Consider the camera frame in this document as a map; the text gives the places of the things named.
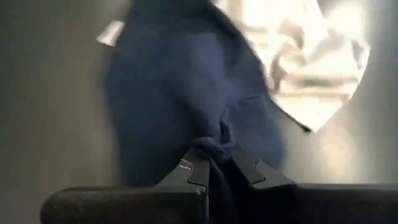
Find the white fabric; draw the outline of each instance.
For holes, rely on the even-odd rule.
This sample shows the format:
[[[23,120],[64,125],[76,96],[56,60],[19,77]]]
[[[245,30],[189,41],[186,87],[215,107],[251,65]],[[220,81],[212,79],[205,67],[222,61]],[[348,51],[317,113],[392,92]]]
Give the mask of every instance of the white fabric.
[[[361,38],[352,6],[324,20],[316,0],[219,0],[215,2],[243,33],[264,66],[274,102],[318,131],[359,85],[370,48]],[[114,46],[123,22],[97,37]]]

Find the gray background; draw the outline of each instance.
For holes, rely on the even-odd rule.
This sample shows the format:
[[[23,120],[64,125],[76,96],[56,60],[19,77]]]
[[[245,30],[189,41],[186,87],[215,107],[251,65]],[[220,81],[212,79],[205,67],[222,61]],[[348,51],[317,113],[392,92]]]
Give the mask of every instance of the gray background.
[[[297,182],[398,183],[398,2],[360,2],[372,52],[353,99],[316,134],[281,116],[282,172]],[[0,223],[39,223],[66,187],[119,184],[101,89],[110,48],[95,37],[128,5],[0,2]]]

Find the white tag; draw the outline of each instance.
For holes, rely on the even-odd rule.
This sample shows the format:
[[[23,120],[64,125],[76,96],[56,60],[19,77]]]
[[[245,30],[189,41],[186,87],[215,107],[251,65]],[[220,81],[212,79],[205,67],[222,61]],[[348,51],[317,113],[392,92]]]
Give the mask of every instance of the white tag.
[[[97,41],[114,47],[118,41],[120,33],[123,30],[123,27],[124,22],[112,21],[107,28],[99,36],[97,36]]]

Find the clothing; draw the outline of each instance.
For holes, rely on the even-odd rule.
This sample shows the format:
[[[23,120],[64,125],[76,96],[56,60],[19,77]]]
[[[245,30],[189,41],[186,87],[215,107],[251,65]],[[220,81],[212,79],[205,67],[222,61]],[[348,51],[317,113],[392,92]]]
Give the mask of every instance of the clothing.
[[[214,160],[210,189],[221,194],[230,150],[250,151],[276,169],[283,159],[261,62],[207,0],[134,1],[106,91],[128,186],[155,185],[191,147]],[[211,196],[210,207],[222,197]]]
[[[316,132],[351,99],[370,53],[359,5],[336,5],[324,19],[317,0],[215,4],[261,59],[271,98],[299,124]]]

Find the black plastic piece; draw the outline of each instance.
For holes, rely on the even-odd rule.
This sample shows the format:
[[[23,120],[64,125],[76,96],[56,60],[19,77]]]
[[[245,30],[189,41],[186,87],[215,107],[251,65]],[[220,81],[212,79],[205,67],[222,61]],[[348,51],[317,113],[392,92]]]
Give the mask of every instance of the black plastic piece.
[[[244,151],[233,154],[251,183],[243,202],[247,222],[398,223],[396,185],[296,184],[262,161],[241,159],[247,156]],[[261,174],[264,181],[251,181],[253,173]]]
[[[43,224],[208,223],[209,161],[195,151],[156,187],[70,188],[42,206]]]
[[[242,223],[398,223],[398,186],[297,184],[244,150],[228,175]],[[157,186],[74,188],[42,207],[43,224],[208,223],[210,163],[189,151]]]

